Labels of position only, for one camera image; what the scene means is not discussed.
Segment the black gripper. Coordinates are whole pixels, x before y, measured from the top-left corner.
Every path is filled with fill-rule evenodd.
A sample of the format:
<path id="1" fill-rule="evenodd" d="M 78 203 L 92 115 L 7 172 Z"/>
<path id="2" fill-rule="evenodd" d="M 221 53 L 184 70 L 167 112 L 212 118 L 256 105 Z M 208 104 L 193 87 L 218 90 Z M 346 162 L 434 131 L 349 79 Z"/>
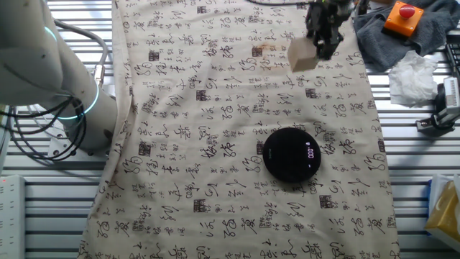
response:
<path id="1" fill-rule="evenodd" d="M 308 4 L 306 37 L 312 40 L 315 46 L 319 44 L 322 37 L 321 58 L 330 60 L 342 42 L 342 35 L 338 27 L 350 17 L 354 10 L 354 3 L 350 0 L 315 0 Z M 321 32 L 321 26 L 326 24 L 333 26 L 327 26 Z"/>

